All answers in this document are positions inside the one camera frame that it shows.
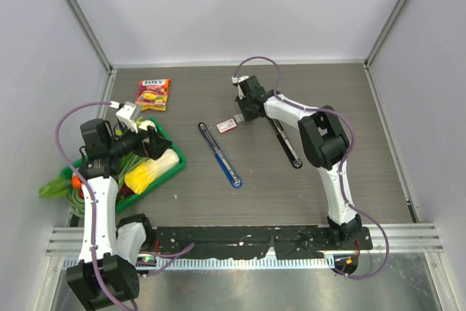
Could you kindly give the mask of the silver staple strips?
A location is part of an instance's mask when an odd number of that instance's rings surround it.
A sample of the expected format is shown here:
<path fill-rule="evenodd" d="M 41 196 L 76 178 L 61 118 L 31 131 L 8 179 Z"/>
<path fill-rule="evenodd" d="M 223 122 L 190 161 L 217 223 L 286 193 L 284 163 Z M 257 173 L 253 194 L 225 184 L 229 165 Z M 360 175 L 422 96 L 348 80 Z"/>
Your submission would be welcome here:
<path fill-rule="evenodd" d="M 235 121 L 236 121 L 237 123 L 241 123 L 241 122 L 244 122 L 244 121 L 245 121 L 243 115 L 241 115 L 241 114 L 236 114 L 236 115 L 234 115 L 234 119 L 235 119 Z"/>

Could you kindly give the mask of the red white staple box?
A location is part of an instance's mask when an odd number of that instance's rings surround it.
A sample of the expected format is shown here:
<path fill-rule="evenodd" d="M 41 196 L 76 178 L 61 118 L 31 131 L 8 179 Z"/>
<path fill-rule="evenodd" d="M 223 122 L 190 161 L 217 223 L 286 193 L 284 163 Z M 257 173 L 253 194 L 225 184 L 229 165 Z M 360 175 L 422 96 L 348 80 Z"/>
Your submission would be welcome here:
<path fill-rule="evenodd" d="M 216 125 L 220 134 L 226 133 L 237 127 L 237 123 L 233 119 L 228 119 Z"/>

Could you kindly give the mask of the black stapler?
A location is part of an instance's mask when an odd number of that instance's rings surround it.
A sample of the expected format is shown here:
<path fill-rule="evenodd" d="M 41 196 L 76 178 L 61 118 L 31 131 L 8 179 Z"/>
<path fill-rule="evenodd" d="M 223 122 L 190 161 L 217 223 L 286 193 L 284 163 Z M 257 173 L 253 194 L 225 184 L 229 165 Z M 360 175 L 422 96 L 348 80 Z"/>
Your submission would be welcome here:
<path fill-rule="evenodd" d="M 293 147 L 292 143 L 290 142 L 287 133 L 285 132 L 283 126 L 277 119 L 270 119 L 270 122 L 275 129 L 276 137 L 285 152 L 285 155 L 288 158 L 291 166 L 295 169 L 300 169 L 303 165 L 301 158 L 297 154 L 295 148 Z"/>

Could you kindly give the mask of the blue stapler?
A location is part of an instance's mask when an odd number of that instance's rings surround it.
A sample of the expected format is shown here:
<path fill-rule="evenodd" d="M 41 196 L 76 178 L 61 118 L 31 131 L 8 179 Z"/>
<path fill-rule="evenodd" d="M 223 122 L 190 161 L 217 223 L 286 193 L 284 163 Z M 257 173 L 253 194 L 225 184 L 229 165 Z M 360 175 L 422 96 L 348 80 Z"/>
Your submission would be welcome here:
<path fill-rule="evenodd" d="M 210 133 L 207 125 L 204 122 L 200 122 L 198 124 L 198 129 L 203 138 L 208 143 L 209 147 L 212 149 L 217 163 L 221 167 L 231 186 L 235 189 L 239 189 L 242 186 L 242 180 L 239 177 L 237 171 L 232 167 L 232 164 L 221 150 L 221 147 L 218 145 L 216 139 Z"/>

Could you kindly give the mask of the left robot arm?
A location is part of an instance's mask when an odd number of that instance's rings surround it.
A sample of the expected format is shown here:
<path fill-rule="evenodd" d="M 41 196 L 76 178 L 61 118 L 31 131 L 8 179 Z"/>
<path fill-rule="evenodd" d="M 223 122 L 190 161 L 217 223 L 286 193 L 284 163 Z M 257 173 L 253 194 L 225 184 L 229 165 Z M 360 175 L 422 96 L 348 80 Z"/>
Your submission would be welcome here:
<path fill-rule="evenodd" d="M 84 157 L 74 170 L 85 180 L 84 237 L 78 264 L 67 269 L 66 282 L 86 310 L 124 307 L 139 295 L 138 254 L 154 246 L 155 234 L 144 214 L 116 220 L 120 170 L 130 156 L 155 162 L 170 158 L 176 164 L 180 157 L 152 119 L 122 135 L 112 134 L 104 119 L 91 119 L 80 131 Z"/>

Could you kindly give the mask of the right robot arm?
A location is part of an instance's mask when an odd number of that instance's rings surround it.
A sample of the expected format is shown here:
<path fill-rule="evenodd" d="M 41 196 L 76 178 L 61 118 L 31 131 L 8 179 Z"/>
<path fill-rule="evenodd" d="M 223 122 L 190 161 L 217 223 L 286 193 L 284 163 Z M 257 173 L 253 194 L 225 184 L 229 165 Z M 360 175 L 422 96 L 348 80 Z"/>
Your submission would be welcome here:
<path fill-rule="evenodd" d="M 352 147 L 336 112 L 330 106 L 306 106 L 282 93 L 266 91 L 256 76 L 233 76 L 232 84 L 238 89 L 235 101 L 245 121 L 267 117 L 299 131 L 304 154 L 323 182 L 330 243 L 347 248 L 361 231 L 362 221 L 347 178 L 347 154 Z"/>

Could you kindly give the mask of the napa cabbage toy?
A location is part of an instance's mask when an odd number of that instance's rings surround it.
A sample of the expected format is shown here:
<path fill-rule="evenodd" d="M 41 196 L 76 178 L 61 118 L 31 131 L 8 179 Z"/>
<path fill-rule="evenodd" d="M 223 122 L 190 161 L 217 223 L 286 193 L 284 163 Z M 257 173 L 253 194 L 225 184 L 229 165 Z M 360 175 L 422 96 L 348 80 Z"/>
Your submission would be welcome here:
<path fill-rule="evenodd" d="M 125 185 L 135 194 L 142 194 L 161 176 L 168 173 L 180 162 L 178 154 L 168 149 L 157 160 L 148 158 L 125 175 Z"/>

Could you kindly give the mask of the candy snack bag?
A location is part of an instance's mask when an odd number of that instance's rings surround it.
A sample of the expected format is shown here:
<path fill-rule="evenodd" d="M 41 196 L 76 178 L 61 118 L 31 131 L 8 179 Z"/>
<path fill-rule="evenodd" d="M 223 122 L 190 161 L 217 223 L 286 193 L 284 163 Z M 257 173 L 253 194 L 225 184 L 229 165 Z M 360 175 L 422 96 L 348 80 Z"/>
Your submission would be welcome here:
<path fill-rule="evenodd" d="M 166 111 L 170 83 L 170 79 L 139 81 L 135 103 L 141 107 L 142 111 Z"/>

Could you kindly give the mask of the orange carrot toy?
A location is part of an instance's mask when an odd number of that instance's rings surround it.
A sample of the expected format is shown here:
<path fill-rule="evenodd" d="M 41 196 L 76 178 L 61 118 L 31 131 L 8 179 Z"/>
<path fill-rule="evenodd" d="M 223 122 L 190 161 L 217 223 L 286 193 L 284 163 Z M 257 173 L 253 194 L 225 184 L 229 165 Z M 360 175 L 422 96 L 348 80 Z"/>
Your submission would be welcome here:
<path fill-rule="evenodd" d="M 82 182 L 77 175 L 72 175 L 71 177 L 71 185 L 74 189 L 81 189 Z"/>

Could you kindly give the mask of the green plastic tray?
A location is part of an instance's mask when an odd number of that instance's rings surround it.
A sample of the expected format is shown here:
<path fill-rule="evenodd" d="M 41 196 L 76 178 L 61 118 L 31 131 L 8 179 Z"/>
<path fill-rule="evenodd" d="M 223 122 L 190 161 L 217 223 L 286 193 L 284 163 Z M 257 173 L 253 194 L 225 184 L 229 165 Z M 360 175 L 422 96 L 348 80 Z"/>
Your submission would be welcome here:
<path fill-rule="evenodd" d="M 158 180 L 154 181 L 146 191 L 144 191 L 142 194 L 140 194 L 140 197 L 138 198 L 137 201 L 141 200 L 142 198 L 144 198 L 145 196 L 151 194 L 153 191 L 155 191 L 158 187 L 160 187 L 161 185 L 163 185 L 164 183 L 166 183 L 167 181 L 169 181 L 171 178 L 173 178 L 175 175 L 177 175 L 178 173 L 180 173 L 186 166 L 186 158 L 185 156 L 182 154 L 182 152 L 178 149 L 177 146 L 175 145 L 172 145 L 172 149 L 178 154 L 179 156 L 179 159 L 180 159 L 180 162 L 178 165 L 176 165 L 172 170 L 170 170 L 168 173 L 164 174 L 163 176 L 161 176 Z"/>

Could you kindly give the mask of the green leafy vegetable toy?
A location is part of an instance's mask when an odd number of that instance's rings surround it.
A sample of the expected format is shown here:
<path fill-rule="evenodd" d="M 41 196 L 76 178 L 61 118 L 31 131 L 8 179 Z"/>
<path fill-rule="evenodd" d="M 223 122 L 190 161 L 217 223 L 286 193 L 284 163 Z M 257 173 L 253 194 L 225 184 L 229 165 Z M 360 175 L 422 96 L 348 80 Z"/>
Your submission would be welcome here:
<path fill-rule="evenodd" d="M 72 185 L 69 179 L 57 176 L 39 189 L 39 198 L 67 197 L 71 189 Z"/>

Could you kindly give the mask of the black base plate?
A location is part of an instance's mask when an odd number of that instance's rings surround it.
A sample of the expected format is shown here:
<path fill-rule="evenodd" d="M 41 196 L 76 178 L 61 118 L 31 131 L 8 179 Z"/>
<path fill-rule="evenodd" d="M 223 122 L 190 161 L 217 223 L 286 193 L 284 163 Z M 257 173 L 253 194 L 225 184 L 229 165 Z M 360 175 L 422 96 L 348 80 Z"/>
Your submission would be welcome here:
<path fill-rule="evenodd" d="M 194 248 L 183 255 L 185 259 L 262 259 L 270 248 L 278 259 L 313 259 L 322 257 L 323 251 L 373 248 L 366 227 L 347 242 L 336 243 L 328 227 L 288 225 L 157 227 L 141 250 L 174 254 L 190 243 Z"/>

